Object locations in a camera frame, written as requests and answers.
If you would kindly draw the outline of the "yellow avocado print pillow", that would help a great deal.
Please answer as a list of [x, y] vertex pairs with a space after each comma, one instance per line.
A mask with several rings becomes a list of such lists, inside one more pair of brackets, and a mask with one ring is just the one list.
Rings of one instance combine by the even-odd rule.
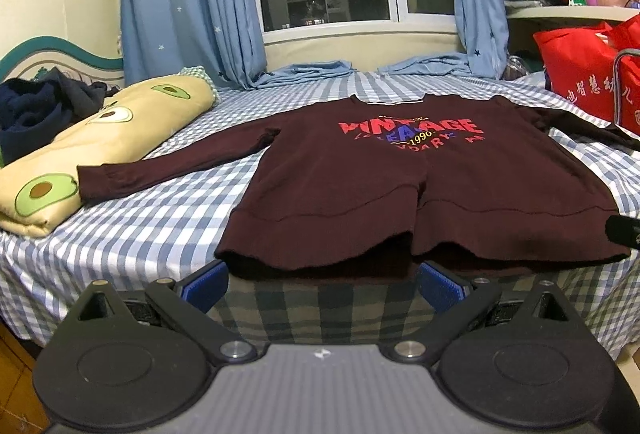
[[42, 238], [81, 206], [78, 166], [144, 158], [218, 102], [198, 76], [161, 76], [121, 90], [104, 107], [1, 170], [1, 228]]

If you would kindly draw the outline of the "red fabric tote bag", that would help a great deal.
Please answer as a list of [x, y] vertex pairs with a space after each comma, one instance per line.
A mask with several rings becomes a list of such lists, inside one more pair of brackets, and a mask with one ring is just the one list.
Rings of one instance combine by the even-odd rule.
[[617, 26], [601, 22], [593, 27], [539, 31], [540, 51], [553, 93], [592, 116], [614, 120], [614, 60], [619, 52], [639, 47], [639, 18]]

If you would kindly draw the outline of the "dark navy clothes pile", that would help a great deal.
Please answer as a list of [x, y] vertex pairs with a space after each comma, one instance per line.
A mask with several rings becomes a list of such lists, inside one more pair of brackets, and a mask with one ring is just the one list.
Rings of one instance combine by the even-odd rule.
[[103, 82], [87, 84], [58, 68], [39, 80], [1, 84], [1, 164], [8, 165], [50, 144], [71, 125], [93, 116], [119, 92]]

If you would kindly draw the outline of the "teal cream headboard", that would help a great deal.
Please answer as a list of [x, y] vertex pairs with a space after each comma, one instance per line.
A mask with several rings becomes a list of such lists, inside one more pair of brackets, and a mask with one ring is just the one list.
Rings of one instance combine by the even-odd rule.
[[1, 81], [38, 81], [53, 68], [86, 84], [103, 82], [119, 90], [125, 86], [120, 58], [101, 57], [54, 36], [30, 38], [12, 48], [1, 59]]

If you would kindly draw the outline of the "blue white checkered bedsheet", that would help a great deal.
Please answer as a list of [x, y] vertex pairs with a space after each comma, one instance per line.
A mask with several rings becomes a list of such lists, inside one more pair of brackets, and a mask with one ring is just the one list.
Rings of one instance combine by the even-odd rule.
[[[523, 82], [453, 76], [355, 73], [266, 90], [225, 90], [217, 107], [160, 146], [169, 154], [209, 134], [314, 102], [357, 96], [367, 102], [413, 102], [426, 94], [566, 109], [539, 74]], [[1, 316], [18, 337], [47, 343], [93, 279], [138, 290], [160, 277], [182, 278], [209, 262], [228, 215], [256, 170], [249, 157], [213, 171], [82, 209], [42, 239], [1, 236]], [[356, 343], [398, 339], [432, 318], [410, 281], [298, 284], [232, 279], [212, 316], [250, 342]]]

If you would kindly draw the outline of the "maroon vintage print sweater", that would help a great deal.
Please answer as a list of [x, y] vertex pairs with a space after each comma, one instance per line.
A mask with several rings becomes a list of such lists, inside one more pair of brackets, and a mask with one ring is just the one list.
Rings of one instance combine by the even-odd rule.
[[83, 166], [81, 199], [122, 198], [243, 159], [258, 167], [215, 255], [234, 276], [401, 276], [414, 262], [456, 272], [533, 272], [626, 258], [605, 233], [605, 183], [551, 130], [637, 149], [614, 125], [501, 96], [318, 102], [210, 135], [172, 154]]

